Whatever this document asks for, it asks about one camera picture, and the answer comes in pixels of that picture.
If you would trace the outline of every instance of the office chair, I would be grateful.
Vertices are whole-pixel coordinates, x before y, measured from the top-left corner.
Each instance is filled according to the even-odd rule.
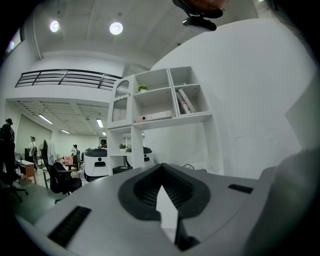
[[[70,195],[70,192],[77,190],[82,187],[80,178],[72,178],[71,170],[65,170],[60,163],[49,165],[48,162],[48,144],[46,141],[43,142],[43,149],[41,150],[42,159],[44,165],[50,175],[50,189],[58,194],[62,193],[65,196]]]
[[[13,186],[14,181],[19,177],[15,169],[15,143],[11,140],[10,131],[5,128],[1,128],[0,131],[0,149],[0,179],[4,184],[10,186],[3,188],[3,190],[9,194],[14,194],[21,203],[22,199],[17,191],[24,191],[26,195],[28,195],[28,192],[25,189]]]

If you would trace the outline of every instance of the floor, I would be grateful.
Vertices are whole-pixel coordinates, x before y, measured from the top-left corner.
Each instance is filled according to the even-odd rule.
[[[45,172],[46,179],[49,179],[49,173]],[[77,178],[77,172],[71,173],[73,178]],[[55,206],[56,199],[63,199],[65,195],[62,193],[53,193],[50,189],[50,181],[47,182],[48,188],[46,188],[45,178],[43,170],[39,167],[35,173],[36,184],[34,178],[30,178],[31,182],[27,182],[25,179],[20,180],[20,184],[14,183],[17,188],[25,189],[28,195],[23,191],[17,192],[21,197],[22,202],[19,202],[17,197],[13,194],[9,196],[9,204],[12,207],[14,214],[24,218],[29,223],[34,224],[45,212]]]

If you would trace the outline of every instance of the small potted plant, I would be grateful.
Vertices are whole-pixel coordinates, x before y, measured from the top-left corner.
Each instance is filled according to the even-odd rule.
[[[145,85],[139,85],[138,86],[138,92],[139,93],[145,93],[148,90],[148,87],[146,87]]]
[[[120,153],[121,153],[121,154],[125,154],[126,151],[127,151],[126,148],[127,148],[126,145],[120,144],[120,146],[119,146]]]

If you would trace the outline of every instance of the ceiling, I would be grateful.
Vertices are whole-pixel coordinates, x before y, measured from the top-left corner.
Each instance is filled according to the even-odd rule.
[[[25,113],[46,123],[38,114],[53,122],[58,130],[65,130],[77,135],[103,136],[106,131],[108,108],[102,105],[89,105],[72,102],[16,101],[16,105]],[[101,119],[104,128],[100,128],[97,119]]]
[[[215,24],[257,18],[254,1],[259,0],[230,0]],[[42,54],[58,49],[125,53],[149,58],[152,65],[178,43],[201,33],[182,25],[187,15],[172,0],[49,0],[39,5],[34,15],[36,41]],[[59,22],[56,33],[49,29],[53,20]],[[121,34],[110,33],[113,22],[123,24]]]

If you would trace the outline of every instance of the black railing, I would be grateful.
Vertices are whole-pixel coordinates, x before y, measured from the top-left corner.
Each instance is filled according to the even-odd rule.
[[[112,90],[120,76],[80,69],[44,69],[21,74],[15,87],[69,85]]]

